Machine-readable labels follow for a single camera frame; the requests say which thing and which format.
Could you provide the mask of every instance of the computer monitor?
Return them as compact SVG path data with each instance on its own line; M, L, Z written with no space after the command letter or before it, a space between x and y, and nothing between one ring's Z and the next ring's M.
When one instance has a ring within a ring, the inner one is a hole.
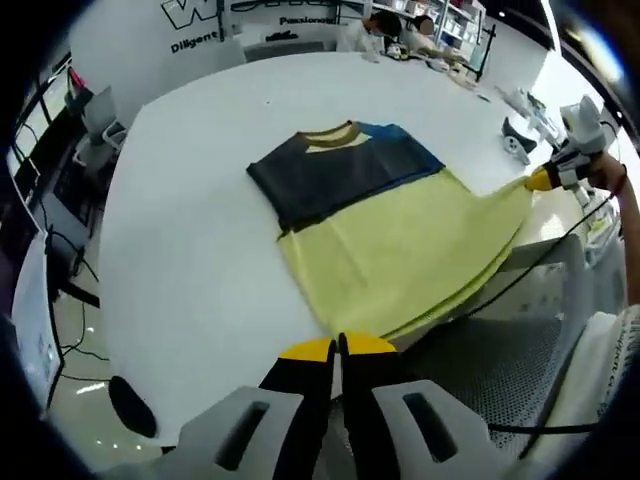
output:
M0 313L15 328L19 361L44 410L62 368L47 288L47 233L15 193L0 223Z

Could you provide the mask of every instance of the person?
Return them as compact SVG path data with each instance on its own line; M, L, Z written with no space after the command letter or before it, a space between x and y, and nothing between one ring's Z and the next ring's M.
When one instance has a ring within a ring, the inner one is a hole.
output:
M409 51L428 55L432 58L442 58L446 62L465 63L466 60L460 55L456 55L450 51L442 51L429 38L435 31L435 24L431 17L421 15L412 18L407 28L400 34L400 41L404 43Z
M396 38L402 25L395 13L380 10L368 18L351 22L338 37L338 52L377 54L384 52L384 37Z

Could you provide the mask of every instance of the wire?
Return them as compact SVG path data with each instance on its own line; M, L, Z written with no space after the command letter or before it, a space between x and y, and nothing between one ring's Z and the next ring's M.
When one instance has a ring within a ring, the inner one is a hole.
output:
M97 353L95 353L95 352L87 352L86 350L81 350L80 348L76 348L76 349L74 350L74 352L80 353L81 355L88 355L88 356L90 356L90 357L95 357L95 358L97 358L98 360L101 360L101 361L103 361L103 362L108 362L108 361L109 361L109 359L108 359L108 358L106 358L106 357L101 357L100 355L98 355L98 354L97 354Z
M561 427L515 427L511 425L498 425L489 423L489 430L504 433L525 433L533 435L566 435L571 433L589 433L596 429L597 423L583 425L564 425Z
M13 147L13 153L15 154L15 157L18 160L18 163L22 165L24 161L27 159L27 156L24 154L24 152L16 142L13 142L12 147Z
M38 138L38 135L36 135L35 130L33 128L31 128L31 125L29 125L28 123L23 123L22 126L26 127L27 130L29 130L31 132L31 135L33 135L33 138L36 140L36 143L38 143L40 141L40 139Z
M562 237L560 237L558 240L556 240L542 255L540 255L540 257L538 257L536 259L536 261L533 262L533 264L529 268L527 268L521 275L518 275L506 287L504 287L502 290L500 290L497 294L495 294L489 300L487 300L486 302L482 303L480 306L471 309L470 311L464 313L463 315L460 315L457 319L464 318L464 317L471 317L471 316L475 315L480 310L484 310L489 305L493 304L496 300L498 300L500 297L502 297L509 290L511 290L518 282L520 282L520 280L522 280L529 273L531 273L531 271L534 268L538 267L545 258L547 258L549 255L551 255L555 251L555 249L558 248L562 244L562 242L564 242L569 237L569 235L571 235L580 225L582 225L589 218L591 218L591 216L593 216L598 210L600 210L602 207L604 207L614 196L615 196L615 193L612 193L602 203L600 203L600 205L598 205L595 209L593 209L591 212L589 212L584 217L582 217L580 219L580 221L578 221Z
M93 270L93 268L91 268L91 265L89 265L89 262L87 262L84 258L84 255L80 252L80 249L78 247L76 247L73 242L71 240L69 240L65 235L63 235L60 232L56 232L55 230L51 231L51 236L57 235L58 237L62 238L65 242L67 242L71 248L73 248L73 250L78 254L78 257L80 258L80 261L82 263L84 263L86 265L86 267L89 269L89 272L91 272L91 275L93 276L93 278L96 279L96 282L100 283L100 280L98 279L98 275L96 274L96 272Z
M90 377L75 377L73 375L65 375L64 373L60 374L61 377L68 378L69 380L77 380L79 382L104 382L109 383L111 379L106 378L90 378Z
M67 353L69 353L72 350L75 350L76 348L78 348L82 344L82 342L84 341L84 336L85 336L85 333L87 331L87 317L86 317L86 312L84 310L84 302L81 302L80 305L82 305L82 334L80 334L80 340L78 340L73 345L63 345L62 347L60 347L60 348L69 348L69 350L67 350L66 352L64 352L62 354L63 357Z
M44 203L42 203L42 198L38 199L38 203L40 203L40 208L42 208L42 219L44 221L44 229L49 231L49 217L47 217L47 210L44 208Z

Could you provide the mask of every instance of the white table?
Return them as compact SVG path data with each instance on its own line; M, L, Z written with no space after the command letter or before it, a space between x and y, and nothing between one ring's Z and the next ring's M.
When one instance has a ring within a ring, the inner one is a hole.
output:
M114 374L156 415L154 441L175 444L186 421L323 334L276 247L277 218L250 162L298 130L396 123L486 194L523 173L501 146L509 114L422 62L338 53L247 64L147 105L109 192L100 295Z

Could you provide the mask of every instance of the floor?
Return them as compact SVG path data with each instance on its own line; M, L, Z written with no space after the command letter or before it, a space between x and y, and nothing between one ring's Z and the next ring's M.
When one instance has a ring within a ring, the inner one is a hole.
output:
M100 224L89 242L85 259L98 274ZM74 279L79 287L98 294L98 285L86 267ZM56 328L61 345L77 343L80 348L107 358L102 341L103 318L99 309L70 297L54 303ZM49 410L51 420L84 462L95 471L121 463L139 462L160 456L160 448L147 446L116 416L107 382L112 373L108 361L71 351L65 355L63 373L86 380L60 377Z

